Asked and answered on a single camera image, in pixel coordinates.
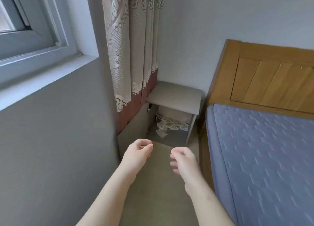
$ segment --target blue mattress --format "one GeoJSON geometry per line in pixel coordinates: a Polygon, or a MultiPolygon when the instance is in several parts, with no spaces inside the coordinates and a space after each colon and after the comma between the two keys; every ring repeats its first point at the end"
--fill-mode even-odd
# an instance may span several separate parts
{"type": "Polygon", "coordinates": [[[214,104],[216,194],[238,226],[314,225],[314,121],[214,104]]]}

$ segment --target bed frame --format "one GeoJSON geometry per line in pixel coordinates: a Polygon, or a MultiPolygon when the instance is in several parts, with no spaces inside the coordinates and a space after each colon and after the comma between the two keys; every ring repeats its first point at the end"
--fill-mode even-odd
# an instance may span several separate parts
{"type": "Polygon", "coordinates": [[[214,103],[314,119],[314,50],[226,41],[198,122],[201,169],[212,188],[205,112],[214,103]]]}

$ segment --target lace curtain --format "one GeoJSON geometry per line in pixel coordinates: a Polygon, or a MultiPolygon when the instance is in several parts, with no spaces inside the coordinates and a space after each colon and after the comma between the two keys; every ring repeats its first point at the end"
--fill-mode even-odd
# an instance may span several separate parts
{"type": "Polygon", "coordinates": [[[157,37],[163,0],[103,0],[119,132],[157,82],[157,37]]]}

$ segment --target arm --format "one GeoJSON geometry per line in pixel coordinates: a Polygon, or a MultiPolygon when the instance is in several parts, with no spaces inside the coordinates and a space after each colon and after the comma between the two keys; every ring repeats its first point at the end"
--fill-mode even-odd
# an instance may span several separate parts
{"type": "Polygon", "coordinates": [[[121,164],[77,226],[119,225],[129,187],[152,150],[152,142],[146,139],[138,139],[128,147],[121,164]]]}
{"type": "Polygon", "coordinates": [[[234,226],[226,210],[202,176],[192,151],[187,147],[176,147],[172,149],[170,157],[176,160],[170,162],[170,165],[185,182],[185,190],[192,199],[199,225],[234,226]]]}

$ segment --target window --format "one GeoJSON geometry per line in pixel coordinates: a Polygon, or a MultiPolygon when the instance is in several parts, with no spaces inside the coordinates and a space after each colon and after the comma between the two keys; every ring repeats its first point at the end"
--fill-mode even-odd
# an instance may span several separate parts
{"type": "Polygon", "coordinates": [[[0,0],[0,84],[77,52],[64,0],[0,0]]]}

